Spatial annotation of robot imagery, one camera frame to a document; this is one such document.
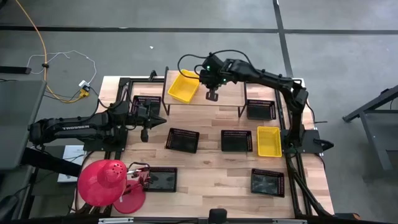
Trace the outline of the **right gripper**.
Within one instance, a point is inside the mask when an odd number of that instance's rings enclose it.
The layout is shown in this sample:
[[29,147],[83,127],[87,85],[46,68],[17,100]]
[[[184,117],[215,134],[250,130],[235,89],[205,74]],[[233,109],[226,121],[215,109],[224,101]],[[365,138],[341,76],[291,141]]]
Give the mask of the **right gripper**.
[[207,88],[218,88],[221,84],[219,71],[224,62],[215,54],[209,54],[203,62],[203,70],[200,71],[200,83]]

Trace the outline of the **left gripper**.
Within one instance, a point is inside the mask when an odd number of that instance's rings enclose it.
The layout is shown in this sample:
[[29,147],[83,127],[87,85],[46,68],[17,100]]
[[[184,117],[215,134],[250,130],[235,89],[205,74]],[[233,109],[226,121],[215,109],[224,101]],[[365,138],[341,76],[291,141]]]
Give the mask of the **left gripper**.
[[[150,106],[138,105],[135,107],[133,112],[133,125],[134,126],[142,126],[143,128],[151,128],[152,127],[152,117],[151,117],[151,108]],[[158,126],[166,123],[167,121],[158,116],[153,115],[155,121],[153,122],[153,126]]]

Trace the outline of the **black plastic slotted basket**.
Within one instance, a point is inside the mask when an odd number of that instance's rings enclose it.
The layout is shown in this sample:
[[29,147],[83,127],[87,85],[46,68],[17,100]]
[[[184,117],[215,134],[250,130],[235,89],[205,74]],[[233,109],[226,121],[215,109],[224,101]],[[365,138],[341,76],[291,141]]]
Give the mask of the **black plastic slotted basket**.
[[151,110],[154,114],[159,115],[161,102],[160,96],[134,95],[132,102],[134,105],[139,105],[141,103],[144,104],[147,100],[150,100]]
[[149,181],[144,185],[146,192],[174,193],[177,191],[176,167],[151,167],[149,169]]
[[252,152],[252,134],[247,130],[222,130],[221,150],[223,152]]
[[252,194],[285,197],[284,173],[252,169],[250,190]]
[[268,100],[248,99],[247,119],[251,120],[275,120],[275,102]]
[[196,154],[200,133],[185,129],[170,128],[165,144],[166,149]]

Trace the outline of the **yellow plastic slotted basket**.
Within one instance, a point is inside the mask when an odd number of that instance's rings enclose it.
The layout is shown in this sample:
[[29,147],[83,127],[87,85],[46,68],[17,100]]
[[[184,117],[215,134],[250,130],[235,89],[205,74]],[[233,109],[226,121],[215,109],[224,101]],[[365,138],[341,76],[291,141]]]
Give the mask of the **yellow plastic slotted basket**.
[[278,127],[257,127],[257,154],[261,157],[282,157],[280,129]]
[[198,78],[196,73],[189,70],[169,70],[166,84],[168,95],[181,103],[189,104],[198,90]]

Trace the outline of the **wooden shelf black metal legs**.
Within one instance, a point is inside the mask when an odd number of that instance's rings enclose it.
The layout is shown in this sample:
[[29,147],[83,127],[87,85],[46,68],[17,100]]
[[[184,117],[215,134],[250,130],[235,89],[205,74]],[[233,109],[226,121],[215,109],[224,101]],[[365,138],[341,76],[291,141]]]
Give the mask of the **wooden shelf black metal legs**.
[[206,92],[208,89],[205,85],[199,84],[198,90],[195,93],[192,101],[189,104],[181,103],[168,95],[167,72],[169,68],[165,68],[164,87],[162,92],[162,104],[166,115],[170,114],[171,105],[187,105],[187,106],[229,106],[236,107],[238,110],[238,117],[242,117],[247,105],[247,91],[245,83],[227,83],[219,88],[216,92],[218,94],[218,101],[210,101],[206,99]]

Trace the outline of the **red desk lamp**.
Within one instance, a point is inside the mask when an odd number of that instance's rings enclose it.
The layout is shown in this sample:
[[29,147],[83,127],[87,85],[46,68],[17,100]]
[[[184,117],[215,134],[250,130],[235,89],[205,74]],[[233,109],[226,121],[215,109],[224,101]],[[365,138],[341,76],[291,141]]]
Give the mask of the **red desk lamp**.
[[144,186],[150,165],[136,163],[131,169],[120,160],[103,159],[88,165],[81,172],[77,190],[80,197],[94,207],[112,205],[119,213],[138,211],[146,200]]

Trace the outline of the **white booklet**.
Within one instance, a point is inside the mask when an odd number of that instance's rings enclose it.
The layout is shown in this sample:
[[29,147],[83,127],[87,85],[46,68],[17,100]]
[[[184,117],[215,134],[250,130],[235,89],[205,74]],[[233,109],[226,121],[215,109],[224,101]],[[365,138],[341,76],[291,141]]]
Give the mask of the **white booklet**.
[[[82,165],[83,159],[86,155],[86,151],[84,151],[83,148],[83,145],[66,145],[62,159],[77,165]],[[61,184],[76,181],[77,177],[66,174],[59,174],[57,179],[57,182]]]

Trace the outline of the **black rounded object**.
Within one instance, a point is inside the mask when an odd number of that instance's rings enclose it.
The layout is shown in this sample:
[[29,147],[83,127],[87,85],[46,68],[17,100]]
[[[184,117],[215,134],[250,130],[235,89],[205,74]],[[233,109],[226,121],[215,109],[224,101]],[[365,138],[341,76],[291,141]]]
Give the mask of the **black rounded object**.
[[228,212],[224,208],[212,208],[209,211],[208,224],[225,224]]

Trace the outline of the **black desk beam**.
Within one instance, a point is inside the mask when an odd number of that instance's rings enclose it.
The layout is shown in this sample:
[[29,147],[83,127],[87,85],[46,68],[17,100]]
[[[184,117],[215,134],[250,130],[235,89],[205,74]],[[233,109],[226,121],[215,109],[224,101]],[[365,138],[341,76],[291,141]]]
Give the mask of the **black desk beam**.
[[78,177],[81,165],[75,164],[64,159],[50,156],[42,151],[25,148],[20,165],[30,165],[39,169],[50,170],[58,174]]

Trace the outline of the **black orange clamp foot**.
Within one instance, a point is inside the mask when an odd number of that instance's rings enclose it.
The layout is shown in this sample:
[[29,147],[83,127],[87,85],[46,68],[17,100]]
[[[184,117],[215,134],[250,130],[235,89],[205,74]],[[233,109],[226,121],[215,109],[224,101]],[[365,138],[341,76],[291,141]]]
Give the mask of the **black orange clamp foot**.
[[335,217],[347,220],[360,220],[361,217],[357,213],[335,213]]

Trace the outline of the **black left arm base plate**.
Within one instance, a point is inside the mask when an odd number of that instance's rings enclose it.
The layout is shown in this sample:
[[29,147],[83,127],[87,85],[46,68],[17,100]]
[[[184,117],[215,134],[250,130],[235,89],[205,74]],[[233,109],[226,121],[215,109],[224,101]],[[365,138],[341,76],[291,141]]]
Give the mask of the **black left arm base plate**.
[[85,151],[122,152],[126,147],[128,131],[124,128],[111,128],[83,139]]

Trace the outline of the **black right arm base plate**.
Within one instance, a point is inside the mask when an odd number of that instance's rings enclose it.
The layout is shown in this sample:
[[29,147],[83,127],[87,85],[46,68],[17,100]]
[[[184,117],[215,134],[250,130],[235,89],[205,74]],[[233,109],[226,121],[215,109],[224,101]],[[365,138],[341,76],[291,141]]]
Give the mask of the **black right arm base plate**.
[[315,129],[313,130],[305,130],[302,140],[301,146],[289,146],[285,140],[286,135],[288,133],[287,129],[283,129],[280,132],[281,137],[281,147],[283,153],[306,153],[306,154],[314,154],[314,153],[321,153],[323,149],[321,145],[314,142],[315,139],[319,139],[320,135],[319,132]]

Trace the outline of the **black curved bracket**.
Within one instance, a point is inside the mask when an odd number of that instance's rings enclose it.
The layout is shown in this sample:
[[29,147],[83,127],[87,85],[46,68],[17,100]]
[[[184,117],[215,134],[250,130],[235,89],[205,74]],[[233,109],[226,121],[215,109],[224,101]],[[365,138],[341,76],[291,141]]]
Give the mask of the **black curved bracket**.
[[335,145],[327,140],[324,139],[314,139],[313,142],[322,148],[322,151],[326,151],[328,149],[333,148]]

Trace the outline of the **grey desk black frame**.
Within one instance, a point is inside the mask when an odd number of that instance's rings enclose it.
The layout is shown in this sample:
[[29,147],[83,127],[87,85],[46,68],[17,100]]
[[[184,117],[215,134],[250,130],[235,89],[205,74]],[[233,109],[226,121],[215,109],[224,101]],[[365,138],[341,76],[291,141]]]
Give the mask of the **grey desk black frame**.
[[398,101],[398,85],[383,90],[379,96],[343,116],[346,123],[359,118],[368,143],[376,153],[379,168],[372,168],[363,176],[365,182],[398,179],[398,109],[380,109]]

